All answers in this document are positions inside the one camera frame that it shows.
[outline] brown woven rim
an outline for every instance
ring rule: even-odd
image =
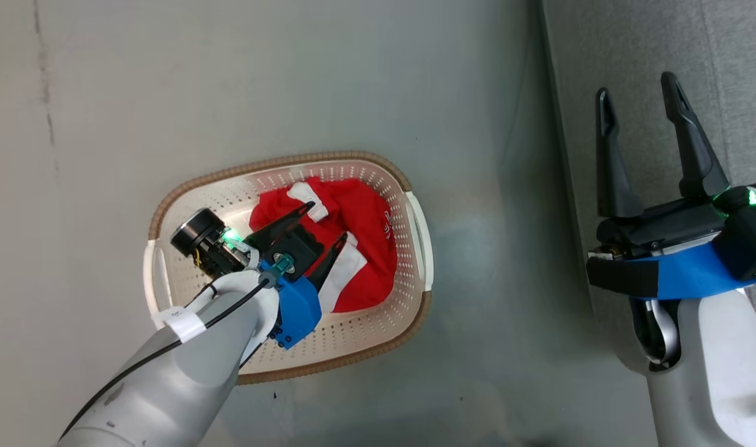
[[[248,173],[255,173],[257,171],[264,171],[267,169],[281,168],[287,165],[300,165],[304,163],[313,163],[316,161],[336,161],[336,160],[364,160],[379,165],[384,168],[395,180],[400,184],[401,189],[404,191],[412,190],[412,184],[408,181],[406,176],[397,168],[392,162],[383,158],[383,156],[375,155],[375,153],[364,152],[361,150],[343,150],[338,152],[320,152],[320,153],[308,153],[308,155],[294,155],[294,156],[282,156],[281,158],[273,158],[266,161],[257,161],[255,163],[248,163],[246,165],[240,165],[230,169],[223,169],[216,173],[211,173],[205,176],[199,176],[193,180],[186,181],[175,187],[168,193],[160,204],[157,206],[157,211],[151,218],[151,224],[149,224],[149,240],[156,240],[160,237],[160,226],[163,224],[163,218],[165,218],[171,204],[177,201],[184,193],[195,189],[199,186],[205,186],[205,184],[214,183],[233,176],[241,176]],[[322,373],[322,371],[329,371],[334,368],[344,367],[351,363],[359,362],[370,357],[378,356],[379,354],[388,353],[392,349],[397,348],[409,341],[418,331],[427,318],[430,311],[430,300],[432,298],[430,291],[423,292],[421,297],[420,309],[414,316],[412,323],[395,338],[381,343],[380,345],[373,346],[372,348],[364,349],[364,351],[358,351],[358,353],[347,354],[347,356],[338,357],[336,359],[323,360],[322,362],[311,363],[302,367],[286,368],[277,371],[257,372],[253,374],[240,374],[237,377],[238,385],[248,384],[261,384],[262,382],[272,382],[275,380],[292,379],[294,377],[308,376],[308,374]]]

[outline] laundry basket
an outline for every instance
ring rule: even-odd
[[[241,235],[259,195],[307,178],[358,178],[392,209],[397,247],[395,286],[380,305],[347,314],[324,314],[313,333],[290,350],[263,343],[240,370],[237,384],[258,384],[320,373],[386,353],[420,330],[430,309],[433,252],[425,215],[406,176],[385,158],[361,151],[285,156],[225,169],[187,181],[157,207],[143,253],[143,288],[152,315],[187,305],[209,279],[168,238],[201,207],[210,207]],[[158,328],[162,323],[156,322]]]

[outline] floor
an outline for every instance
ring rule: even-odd
[[[425,209],[425,327],[237,387],[203,445],[656,445],[574,261],[538,20],[532,1],[0,0],[0,445],[57,439],[151,334],[140,264],[172,187],[354,147]]]

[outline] gray fabric surface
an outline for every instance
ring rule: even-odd
[[[679,197],[678,145],[659,76],[673,71],[732,184],[756,181],[756,0],[543,0],[554,87],[583,254],[597,246],[594,94],[607,87],[646,206]],[[591,287],[622,362],[647,373],[623,297]],[[756,291],[750,293],[756,308]]]

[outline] basket handle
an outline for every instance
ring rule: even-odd
[[[417,263],[421,266],[421,273],[425,275],[425,291],[429,292],[433,286],[433,246],[430,243],[430,231],[428,231],[427,220],[425,220],[425,213],[420,206],[420,201],[417,200],[414,192],[406,192],[408,197],[408,203],[412,206],[413,212],[413,224],[415,232],[412,232],[412,236],[415,241],[420,241],[421,249],[415,250],[417,255]]]
[[[155,243],[156,240],[148,240],[146,243],[146,249],[143,250],[143,293],[146,295],[146,305],[149,308],[149,315],[152,317],[160,312],[155,294],[155,254],[160,257],[160,272],[158,273],[160,273],[162,280],[165,281],[166,291],[170,291],[168,288],[168,275],[165,269],[166,258],[163,255],[163,250],[156,247]],[[152,318],[152,322],[155,323],[157,329],[161,329],[165,326],[165,324],[159,319]]]

